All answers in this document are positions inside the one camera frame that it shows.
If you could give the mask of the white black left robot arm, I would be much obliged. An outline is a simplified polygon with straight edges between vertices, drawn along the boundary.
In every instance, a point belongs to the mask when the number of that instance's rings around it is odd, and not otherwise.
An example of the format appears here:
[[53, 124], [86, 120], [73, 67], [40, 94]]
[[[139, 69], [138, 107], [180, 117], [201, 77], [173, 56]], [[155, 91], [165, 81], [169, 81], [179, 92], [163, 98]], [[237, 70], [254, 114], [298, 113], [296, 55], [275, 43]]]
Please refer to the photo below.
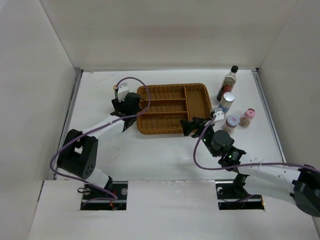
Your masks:
[[72, 129], [67, 133], [64, 145], [89, 132], [73, 142], [59, 154], [57, 167], [90, 184], [95, 185], [95, 193], [100, 199], [108, 199], [112, 195], [113, 180], [96, 167], [99, 138], [111, 137], [126, 131], [137, 120], [135, 116], [140, 108], [141, 96], [129, 92], [123, 101], [113, 99], [114, 111], [102, 122], [84, 131]]

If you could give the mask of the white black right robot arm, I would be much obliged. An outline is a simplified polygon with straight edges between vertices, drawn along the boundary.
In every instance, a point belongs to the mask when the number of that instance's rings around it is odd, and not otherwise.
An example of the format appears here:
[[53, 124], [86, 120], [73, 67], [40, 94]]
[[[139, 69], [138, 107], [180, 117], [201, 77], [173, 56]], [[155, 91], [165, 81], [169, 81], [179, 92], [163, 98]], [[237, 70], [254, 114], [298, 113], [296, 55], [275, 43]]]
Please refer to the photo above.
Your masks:
[[265, 162], [233, 146], [225, 130], [213, 129], [215, 118], [181, 120], [183, 134], [203, 142], [212, 157], [218, 157], [217, 170], [236, 173], [232, 192], [238, 198], [262, 195], [286, 201], [302, 212], [320, 216], [320, 171], [311, 165]]

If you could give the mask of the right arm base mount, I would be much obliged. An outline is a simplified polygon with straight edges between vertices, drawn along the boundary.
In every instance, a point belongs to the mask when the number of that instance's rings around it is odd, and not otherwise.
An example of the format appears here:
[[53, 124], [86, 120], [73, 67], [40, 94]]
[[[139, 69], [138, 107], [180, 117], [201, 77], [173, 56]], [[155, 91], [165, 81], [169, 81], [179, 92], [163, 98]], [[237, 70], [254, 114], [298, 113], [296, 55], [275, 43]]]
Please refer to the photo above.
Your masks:
[[248, 194], [244, 189], [233, 185], [231, 181], [215, 183], [219, 210], [264, 210], [261, 195]]

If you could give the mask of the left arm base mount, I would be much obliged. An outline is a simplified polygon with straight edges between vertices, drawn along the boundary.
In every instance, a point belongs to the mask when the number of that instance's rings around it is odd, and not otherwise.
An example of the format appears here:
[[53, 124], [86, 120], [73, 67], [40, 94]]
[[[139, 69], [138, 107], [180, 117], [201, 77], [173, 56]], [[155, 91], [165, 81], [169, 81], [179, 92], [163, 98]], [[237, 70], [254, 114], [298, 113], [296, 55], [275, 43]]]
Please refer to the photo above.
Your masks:
[[128, 182], [114, 181], [112, 192], [117, 196], [114, 197], [106, 192], [102, 192], [89, 184], [77, 189], [82, 194], [80, 209], [82, 211], [125, 211], [127, 209]]

